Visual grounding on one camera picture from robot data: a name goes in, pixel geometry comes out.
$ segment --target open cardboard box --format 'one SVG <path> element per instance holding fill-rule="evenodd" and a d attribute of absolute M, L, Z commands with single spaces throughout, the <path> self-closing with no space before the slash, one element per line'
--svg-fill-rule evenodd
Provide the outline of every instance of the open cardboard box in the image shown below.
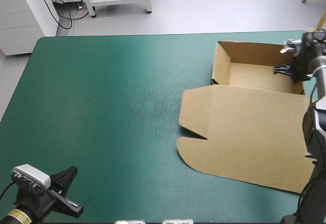
<path fill-rule="evenodd" d="M 183 94 L 180 125 L 206 139 L 180 137 L 178 151 L 192 168 L 301 192 L 313 165 L 302 132 L 309 106 L 303 84 L 273 74 L 288 63 L 282 45 L 219 42 L 212 86 Z"/>

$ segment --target white drawer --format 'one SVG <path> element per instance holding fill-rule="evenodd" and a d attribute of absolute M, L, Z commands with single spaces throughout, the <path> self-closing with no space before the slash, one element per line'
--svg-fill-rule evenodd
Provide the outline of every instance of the white drawer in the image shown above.
<path fill-rule="evenodd" d="M 0 0 L 0 14 L 30 11 L 26 0 Z"/>
<path fill-rule="evenodd" d="M 39 26 L 0 30 L 0 49 L 5 55 L 31 53 L 42 37 Z"/>
<path fill-rule="evenodd" d="M 32 12 L 0 14 L 0 30 L 38 25 Z"/>

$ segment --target white cabinet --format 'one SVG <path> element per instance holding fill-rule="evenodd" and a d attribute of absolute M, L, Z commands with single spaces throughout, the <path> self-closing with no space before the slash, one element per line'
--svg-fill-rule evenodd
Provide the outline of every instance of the white cabinet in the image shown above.
<path fill-rule="evenodd" d="M 46 0 L 56 20 L 57 12 Z M 43 0 L 0 0 L 0 49 L 5 55 L 30 53 L 42 37 L 54 37 L 58 24 Z"/>

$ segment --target cardboard box lid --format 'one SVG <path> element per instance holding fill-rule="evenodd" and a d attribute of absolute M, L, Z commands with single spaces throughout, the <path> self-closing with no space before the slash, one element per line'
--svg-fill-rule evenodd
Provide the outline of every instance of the cardboard box lid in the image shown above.
<path fill-rule="evenodd" d="M 183 94 L 180 156 L 206 174 L 301 192 L 313 169 L 302 133 L 304 95 L 212 85 Z"/>

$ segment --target white floor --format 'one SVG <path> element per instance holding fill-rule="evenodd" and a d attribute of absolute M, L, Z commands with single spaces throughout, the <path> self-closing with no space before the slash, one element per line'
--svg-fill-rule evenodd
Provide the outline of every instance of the white floor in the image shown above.
<path fill-rule="evenodd" d="M 318 23 L 326 0 L 305 4 L 301 0 L 152 0 L 152 5 L 151 14 L 146 13 L 145 3 L 97 7 L 96 18 L 77 20 L 69 31 L 58 28 L 58 36 L 307 30 Z M 74 17 L 86 12 L 85 7 L 80 11 L 74 4 L 70 7 Z M 0 118 L 28 58 L 5 57 L 0 52 Z"/>

